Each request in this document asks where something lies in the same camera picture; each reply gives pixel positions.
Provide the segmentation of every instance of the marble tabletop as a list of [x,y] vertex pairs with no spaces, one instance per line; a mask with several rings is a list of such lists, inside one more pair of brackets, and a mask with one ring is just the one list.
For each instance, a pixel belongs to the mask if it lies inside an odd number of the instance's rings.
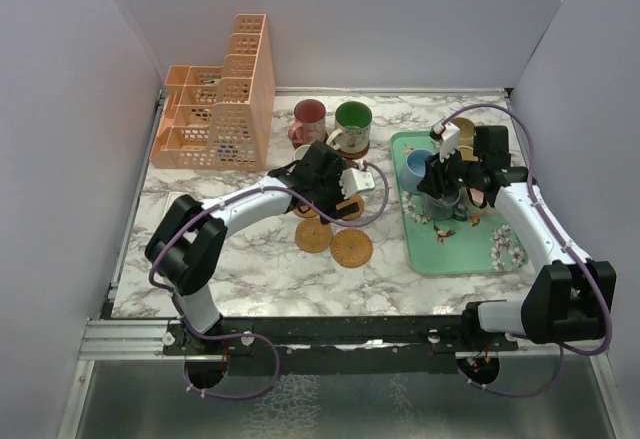
[[[373,111],[371,148],[366,158],[379,165],[391,185],[389,204],[374,223],[362,228],[374,244],[363,267],[340,266],[329,250],[301,251],[294,242],[300,219],[293,214],[271,217],[228,238],[209,287],[216,305],[227,316],[355,316],[455,314],[469,301],[523,299],[535,279],[533,268],[507,273],[423,276],[410,266],[405,248],[400,204],[393,178],[389,140],[401,131],[427,130],[449,113],[470,104],[505,105],[503,95],[422,94],[276,97],[268,166],[290,162],[287,128],[295,104],[314,97],[326,105],[329,131],[334,112],[347,100],[367,104]],[[523,158],[510,119],[493,109],[464,114],[485,124],[509,128],[513,164]],[[257,182],[264,173],[159,170],[149,166],[131,231],[112,316],[167,317],[175,310],[167,293],[147,282],[149,263],[144,248],[162,218],[169,198],[182,193],[196,199],[216,198]],[[365,214],[378,210],[383,187],[365,196]]]

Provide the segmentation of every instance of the blue mug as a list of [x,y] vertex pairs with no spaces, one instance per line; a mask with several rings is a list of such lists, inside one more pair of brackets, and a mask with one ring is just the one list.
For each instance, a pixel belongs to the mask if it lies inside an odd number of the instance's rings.
[[427,149],[416,149],[411,151],[407,160],[400,169],[398,181],[400,187],[411,194],[420,194],[418,184],[427,173],[426,161],[433,156],[433,152]]

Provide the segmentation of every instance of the red mug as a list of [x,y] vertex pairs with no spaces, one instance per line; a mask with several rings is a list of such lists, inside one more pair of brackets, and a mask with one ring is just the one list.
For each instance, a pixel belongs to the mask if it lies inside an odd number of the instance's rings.
[[324,104],[315,99],[305,99],[296,104],[293,109],[296,122],[289,128],[288,134],[294,147],[325,140],[326,114]]

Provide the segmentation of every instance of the white wall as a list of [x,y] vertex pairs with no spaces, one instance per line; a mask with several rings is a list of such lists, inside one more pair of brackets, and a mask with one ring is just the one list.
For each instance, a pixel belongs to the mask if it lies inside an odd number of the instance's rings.
[[0,0],[0,437],[54,437],[158,76],[112,0]]
[[618,272],[611,362],[640,432],[640,0],[565,0],[513,106],[567,230]]
[[265,12],[279,86],[514,86],[560,0],[122,0],[166,72]]

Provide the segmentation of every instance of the green tray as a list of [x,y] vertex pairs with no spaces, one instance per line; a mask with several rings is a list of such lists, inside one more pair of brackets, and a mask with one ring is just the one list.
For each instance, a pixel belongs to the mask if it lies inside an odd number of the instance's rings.
[[[411,266],[421,274],[470,274],[512,271],[528,261],[524,247],[513,229],[495,209],[479,209],[462,194],[470,219],[434,222],[422,211],[420,196],[404,191],[398,183],[400,169],[412,149],[438,151],[428,132],[399,132],[391,138],[391,156],[402,223]],[[452,235],[438,241],[434,225]]]

